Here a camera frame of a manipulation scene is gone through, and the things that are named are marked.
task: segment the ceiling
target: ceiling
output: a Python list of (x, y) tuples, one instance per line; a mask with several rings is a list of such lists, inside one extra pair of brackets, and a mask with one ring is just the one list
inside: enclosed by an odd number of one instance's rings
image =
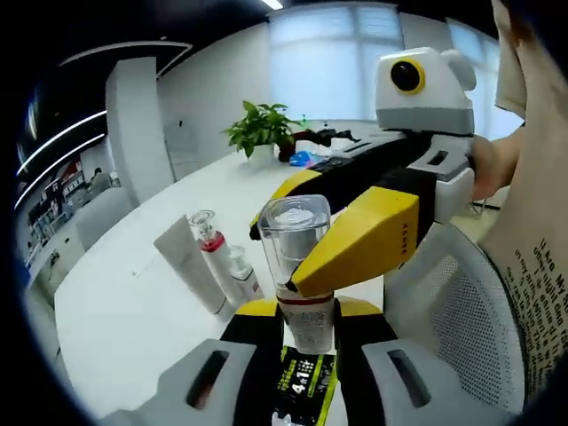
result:
[[(285, 7), (326, 3), (326, 0), (280, 0)], [(390, 1), (400, 12), (433, 19), (451, 17), (496, 36), (490, 0)], [(174, 59), (181, 47), (130, 47), (106, 51), (59, 64), (77, 53), (112, 43), (160, 41), (188, 43), (193, 48), (175, 62), (225, 36), (265, 20), (271, 9), (261, 0), (100, 0), (97, 2), (40, 2), (27, 25), (39, 36), (34, 41), (36, 137), (27, 126), (19, 142), (30, 155), (66, 127), (105, 109), (105, 82), (119, 59), (156, 56), (158, 69)], [(105, 116), (88, 122), (39, 155), (19, 179), (30, 182), (47, 166), (84, 141), (107, 131)]]

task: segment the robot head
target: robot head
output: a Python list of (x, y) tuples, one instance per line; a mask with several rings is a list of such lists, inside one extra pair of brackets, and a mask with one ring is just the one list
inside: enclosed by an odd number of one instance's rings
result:
[(385, 130), (471, 135), (476, 87), (471, 64), (458, 51), (410, 49), (379, 59), (376, 117)]

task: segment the potted plant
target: potted plant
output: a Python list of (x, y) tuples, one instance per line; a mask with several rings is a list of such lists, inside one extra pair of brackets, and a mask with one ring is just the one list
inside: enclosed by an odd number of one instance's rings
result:
[(224, 133), (229, 136), (229, 146), (236, 146), (237, 151), (243, 149), (253, 165), (265, 167), (274, 160), (274, 145), (281, 151), (294, 145), (289, 126), (299, 122), (282, 113), (288, 108), (282, 104), (255, 105), (244, 100), (242, 105), (247, 114)]

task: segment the white pot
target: white pot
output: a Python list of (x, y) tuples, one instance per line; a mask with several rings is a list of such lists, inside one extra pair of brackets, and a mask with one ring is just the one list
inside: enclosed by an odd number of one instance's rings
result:
[(258, 145), (248, 158), (248, 162), (255, 169), (270, 167), (276, 161), (274, 157), (274, 145)]

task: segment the green leaves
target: green leaves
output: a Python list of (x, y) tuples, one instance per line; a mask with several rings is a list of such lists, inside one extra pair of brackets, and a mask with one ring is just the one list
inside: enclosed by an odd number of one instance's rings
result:
[(255, 105), (247, 100), (242, 101), (242, 106), (246, 111), (245, 117), (223, 130), (223, 133), (229, 137), (229, 146), (236, 146), (237, 151), (244, 149), (245, 155), (250, 157), (255, 146), (270, 144), (283, 146), (294, 143), (289, 125), (301, 125), (301, 123), (289, 120), (282, 113), (288, 109), (287, 106)]

